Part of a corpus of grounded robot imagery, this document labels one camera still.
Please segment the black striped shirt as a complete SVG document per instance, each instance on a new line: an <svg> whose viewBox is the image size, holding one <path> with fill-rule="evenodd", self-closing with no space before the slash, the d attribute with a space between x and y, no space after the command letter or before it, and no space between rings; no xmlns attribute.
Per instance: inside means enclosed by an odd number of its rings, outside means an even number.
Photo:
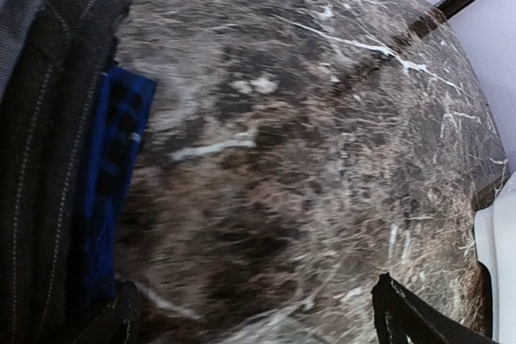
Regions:
<svg viewBox="0 0 516 344"><path fill-rule="evenodd" d="M131 0L45 0L1 104L1 340L65 321L78 165Z"/></svg>

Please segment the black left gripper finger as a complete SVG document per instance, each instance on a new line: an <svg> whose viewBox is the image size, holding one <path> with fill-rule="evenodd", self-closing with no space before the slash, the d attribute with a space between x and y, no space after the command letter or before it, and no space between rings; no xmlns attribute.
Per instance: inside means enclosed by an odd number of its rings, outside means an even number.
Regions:
<svg viewBox="0 0 516 344"><path fill-rule="evenodd" d="M498 343L497 297L490 274L481 277L481 312L486 331L462 325L430 306L393 279L381 274L371 291L374 327L379 343Z"/></svg>

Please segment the white plastic bin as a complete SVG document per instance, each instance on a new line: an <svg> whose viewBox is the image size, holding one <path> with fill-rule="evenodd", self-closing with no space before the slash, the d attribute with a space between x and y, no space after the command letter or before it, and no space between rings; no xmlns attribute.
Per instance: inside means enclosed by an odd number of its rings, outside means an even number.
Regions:
<svg viewBox="0 0 516 344"><path fill-rule="evenodd" d="M515 176L493 201L476 212L474 236L478 261L491 279L493 340L515 342Z"/></svg>

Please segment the blue plaid shirt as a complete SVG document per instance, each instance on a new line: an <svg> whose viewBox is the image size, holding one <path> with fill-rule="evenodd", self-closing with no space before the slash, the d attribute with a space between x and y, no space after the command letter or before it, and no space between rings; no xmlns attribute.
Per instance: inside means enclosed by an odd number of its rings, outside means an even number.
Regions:
<svg viewBox="0 0 516 344"><path fill-rule="evenodd" d="M156 82L113 66L102 74L73 204L66 299L78 312L115 295L114 240Z"/></svg>

